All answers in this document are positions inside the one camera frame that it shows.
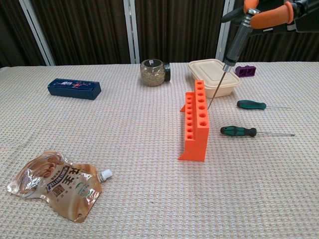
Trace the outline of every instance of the purple block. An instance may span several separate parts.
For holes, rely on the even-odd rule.
[[[248,77],[248,76],[254,76],[256,71],[256,67],[254,66],[238,66],[236,67],[235,74],[238,77]]]

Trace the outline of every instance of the dark curtain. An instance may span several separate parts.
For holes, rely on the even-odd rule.
[[[0,0],[0,67],[45,65],[18,0]]]
[[[56,65],[130,63],[122,0],[31,0]]]
[[[243,0],[235,2],[235,7],[242,5]],[[231,24],[225,56],[237,29]],[[288,32],[251,36],[238,61],[319,61],[319,33]]]
[[[223,0],[135,0],[140,59],[215,58]]]

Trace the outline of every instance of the blue box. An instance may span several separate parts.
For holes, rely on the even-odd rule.
[[[101,92],[99,82],[55,79],[48,85],[53,96],[66,96],[94,100]]]

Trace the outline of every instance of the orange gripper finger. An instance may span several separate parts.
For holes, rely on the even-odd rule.
[[[250,8],[256,8],[259,0],[244,0],[244,13]]]
[[[250,25],[254,29],[263,29],[291,23],[294,20],[293,6],[289,1],[276,9],[261,12],[251,18]]]

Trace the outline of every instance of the white cap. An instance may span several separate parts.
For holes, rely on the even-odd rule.
[[[107,178],[112,176],[112,171],[110,169],[99,172],[98,179],[100,182],[104,182]]]

